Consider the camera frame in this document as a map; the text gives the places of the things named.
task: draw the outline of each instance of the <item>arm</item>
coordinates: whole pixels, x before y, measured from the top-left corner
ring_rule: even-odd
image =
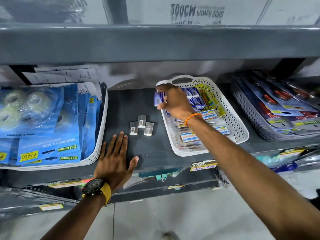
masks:
[[[112,137],[106,152],[106,142],[102,144],[97,167],[93,177],[103,179],[110,186],[111,192],[122,187],[131,177],[137,166],[139,157],[130,161],[129,168],[126,164],[126,151],[128,136],[120,132]],[[70,210],[58,221],[41,240],[82,240],[85,238],[90,226],[106,202],[103,194],[86,196],[78,205]]]
[[[166,108],[185,121],[194,113],[184,92],[171,84],[160,85],[166,92]],[[240,146],[208,125],[201,116],[189,119],[190,127],[235,189],[277,239],[319,239],[320,211],[307,202],[285,180]]]

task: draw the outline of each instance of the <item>gray plastic basket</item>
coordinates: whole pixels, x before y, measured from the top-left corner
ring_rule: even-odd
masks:
[[[257,109],[252,105],[246,95],[242,92],[241,88],[234,79],[231,83],[230,90],[237,100],[238,104],[245,112],[246,116],[249,118],[253,126],[256,128],[260,136],[267,141],[285,141],[285,140],[297,140],[302,138],[315,137],[320,134],[308,133],[303,135],[283,135],[272,129],[272,126],[263,118],[263,116],[257,111]]]

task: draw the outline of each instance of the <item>gray shelf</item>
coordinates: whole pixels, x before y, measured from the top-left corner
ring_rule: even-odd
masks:
[[[318,57],[309,26],[0,24],[0,64]]]
[[[229,90],[230,84],[221,84],[218,87],[249,131],[249,139],[240,144],[249,153],[272,155],[284,149],[318,146],[320,144],[320,137],[274,142],[263,140],[232,96]],[[139,130],[137,136],[129,136],[127,157],[131,159],[134,156],[139,156],[135,172],[151,172],[177,167],[187,168],[191,167],[192,163],[212,159],[209,153],[179,157],[172,151],[162,115],[153,105],[154,89],[115,90],[109,91],[108,94],[109,104],[104,137],[106,141],[110,141],[112,135],[120,131],[129,134],[130,121],[137,121],[138,115],[146,115],[147,121],[154,122],[152,137],[144,136],[141,130]],[[3,175],[2,185],[24,188],[28,185],[56,181],[89,179],[93,177],[95,166],[96,162],[88,166],[43,171],[2,170],[3,174],[6,173]]]

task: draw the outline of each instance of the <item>hand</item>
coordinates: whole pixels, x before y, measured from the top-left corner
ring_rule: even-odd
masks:
[[[132,158],[127,169],[126,152],[128,136],[121,131],[116,142],[117,135],[114,134],[106,152],[107,143],[101,147],[98,164],[94,170],[94,178],[103,179],[110,186],[111,192],[122,187],[130,179],[139,157]]]
[[[185,121],[194,110],[189,103],[186,93],[181,88],[170,83],[156,87],[157,92],[165,92],[166,103],[158,105],[157,109],[166,109],[173,117]]]

